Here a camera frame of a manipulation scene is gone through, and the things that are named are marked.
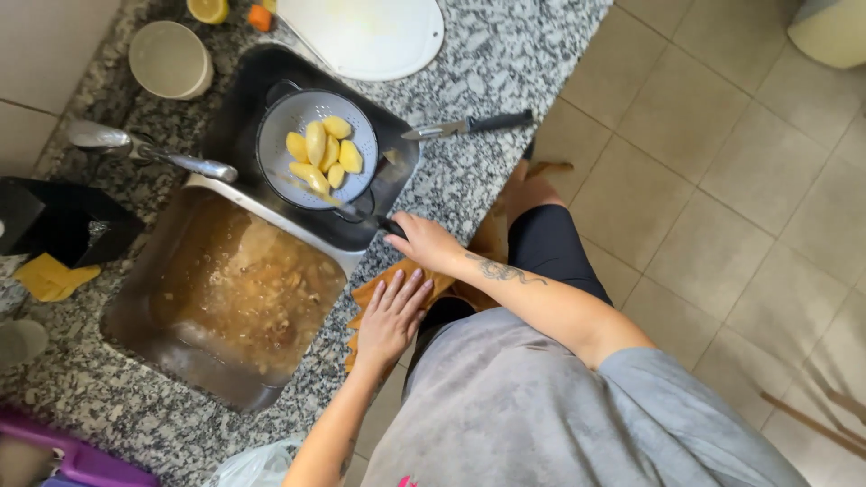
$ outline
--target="potato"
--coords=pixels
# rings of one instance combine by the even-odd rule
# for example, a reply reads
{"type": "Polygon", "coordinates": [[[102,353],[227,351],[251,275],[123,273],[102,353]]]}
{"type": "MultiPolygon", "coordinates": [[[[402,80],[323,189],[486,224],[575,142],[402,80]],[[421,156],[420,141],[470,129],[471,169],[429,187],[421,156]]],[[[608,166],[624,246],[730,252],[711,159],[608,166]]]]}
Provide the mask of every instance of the potato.
{"type": "Polygon", "coordinates": [[[322,125],[325,126],[325,132],[333,135],[338,140],[352,135],[352,126],[349,125],[349,122],[338,116],[331,115],[330,117],[326,117],[322,121],[322,125]]]}
{"type": "Polygon", "coordinates": [[[318,120],[307,124],[307,159],[313,166],[319,167],[322,157],[325,156],[325,144],[327,137],[325,127],[318,120]]]}
{"type": "Polygon", "coordinates": [[[298,162],[307,161],[307,141],[297,132],[289,132],[286,136],[286,148],[298,162]]]}
{"type": "Polygon", "coordinates": [[[351,140],[343,140],[339,143],[339,164],[346,172],[358,174],[364,165],[361,153],[351,140]]]}
{"type": "Polygon", "coordinates": [[[333,137],[333,135],[328,135],[327,144],[325,145],[325,155],[319,163],[319,170],[322,171],[323,174],[327,174],[328,170],[331,169],[331,166],[337,163],[337,158],[339,158],[339,142],[333,137]]]}
{"type": "Polygon", "coordinates": [[[331,191],[331,186],[318,167],[300,162],[290,162],[288,163],[288,170],[298,178],[307,181],[307,184],[317,192],[328,194],[331,191]]]}
{"type": "Polygon", "coordinates": [[[333,189],[337,189],[343,185],[345,175],[346,170],[343,169],[343,166],[337,164],[331,168],[331,171],[327,172],[327,182],[333,189]]]}

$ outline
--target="gray t-shirt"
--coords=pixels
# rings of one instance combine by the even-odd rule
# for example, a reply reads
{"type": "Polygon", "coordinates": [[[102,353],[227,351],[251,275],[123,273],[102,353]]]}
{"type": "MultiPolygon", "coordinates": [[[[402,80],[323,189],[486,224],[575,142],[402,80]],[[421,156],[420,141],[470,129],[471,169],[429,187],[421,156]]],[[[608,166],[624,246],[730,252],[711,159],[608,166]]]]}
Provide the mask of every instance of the gray t-shirt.
{"type": "Polygon", "coordinates": [[[594,373],[504,308],[433,340],[361,485],[808,487],[664,352],[620,350],[594,373]]]}

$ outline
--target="tattoo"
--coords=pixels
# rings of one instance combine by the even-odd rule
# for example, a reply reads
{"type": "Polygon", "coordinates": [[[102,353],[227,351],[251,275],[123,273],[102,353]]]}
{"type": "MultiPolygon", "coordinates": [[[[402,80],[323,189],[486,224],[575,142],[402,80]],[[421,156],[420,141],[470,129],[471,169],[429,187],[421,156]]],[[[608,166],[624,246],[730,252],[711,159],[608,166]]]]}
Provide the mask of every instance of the tattoo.
{"type": "Polygon", "coordinates": [[[358,443],[358,440],[355,438],[349,438],[349,452],[346,454],[346,457],[343,458],[343,462],[339,464],[339,477],[343,478],[346,476],[346,473],[349,471],[349,465],[352,463],[352,456],[355,454],[355,444],[358,443]]]}
{"type": "Polygon", "coordinates": [[[477,256],[475,254],[466,254],[466,258],[472,259],[474,261],[479,261],[480,263],[478,264],[478,268],[481,269],[481,273],[487,279],[495,279],[497,281],[509,281],[511,279],[519,279],[521,284],[541,282],[545,286],[547,285],[547,281],[541,279],[540,277],[533,277],[532,279],[527,279],[527,275],[522,270],[511,267],[510,265],[498,263],[496,261],[492,261],[490,259],[477,256]]]}

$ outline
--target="carrot piece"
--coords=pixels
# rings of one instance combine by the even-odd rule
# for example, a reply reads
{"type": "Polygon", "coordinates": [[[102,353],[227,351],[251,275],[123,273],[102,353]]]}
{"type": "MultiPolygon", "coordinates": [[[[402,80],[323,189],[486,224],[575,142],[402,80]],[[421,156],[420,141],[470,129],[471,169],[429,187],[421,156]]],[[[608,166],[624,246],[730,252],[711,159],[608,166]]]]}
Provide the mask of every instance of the carrot piece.
{"type": "Polygon", "coordinates": [[[258,3],[254,3],[253,6],[249,8],[247,22],[252,24],[256,29],[259,29],[262,32],[268,32],[270,30],[270,20],[271,13],[268,12],[268,9],[262,7],[258,3]]]}

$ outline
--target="woman's right hand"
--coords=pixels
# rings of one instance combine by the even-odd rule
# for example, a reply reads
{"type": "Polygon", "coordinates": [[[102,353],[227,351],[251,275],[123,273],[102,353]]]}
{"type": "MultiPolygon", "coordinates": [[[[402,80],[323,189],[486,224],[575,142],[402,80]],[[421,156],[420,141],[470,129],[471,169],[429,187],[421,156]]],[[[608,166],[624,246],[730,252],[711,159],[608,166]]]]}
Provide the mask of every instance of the woman's right hand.
{"type": "Polygon", "coordinates": [[[457,239],[437,222],[405,211],[398,211],[393,219],[409,241],[396,235],[385,237],[385,241],[425,269],[448,274],[451,264],[466,253],[457,239]]]}

